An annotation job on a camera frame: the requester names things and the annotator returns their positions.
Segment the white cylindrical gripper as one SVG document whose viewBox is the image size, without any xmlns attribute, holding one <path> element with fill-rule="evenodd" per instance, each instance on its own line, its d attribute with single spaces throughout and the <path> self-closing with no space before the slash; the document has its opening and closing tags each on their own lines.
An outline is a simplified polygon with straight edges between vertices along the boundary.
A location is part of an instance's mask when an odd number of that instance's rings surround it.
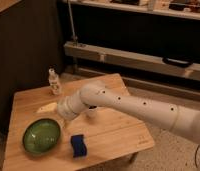
<svg viewBox="0 0 200 171">
<path fill-rule="evenodd" d="M 78 93 L 66 96 L 57 103 L 58 114 L 68 121 L 74 120 L 86 108 Z"/>
</svg>

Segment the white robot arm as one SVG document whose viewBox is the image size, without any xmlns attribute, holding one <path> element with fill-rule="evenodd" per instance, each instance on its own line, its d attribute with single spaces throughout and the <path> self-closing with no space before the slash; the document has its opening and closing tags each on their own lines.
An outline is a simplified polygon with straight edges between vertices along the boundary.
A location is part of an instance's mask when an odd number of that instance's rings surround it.
<svg viewBox="0 0 200 171">
<path fill-rule="evenodd" d="M 62 98 L 57 104 L 57 112 L 71 121 L 90 107 L 115 109 L 200 145 L 200 110 L 121 95 L 109 90 L 102 81 L 87 83 L 74 94 Z"/>
</svg>

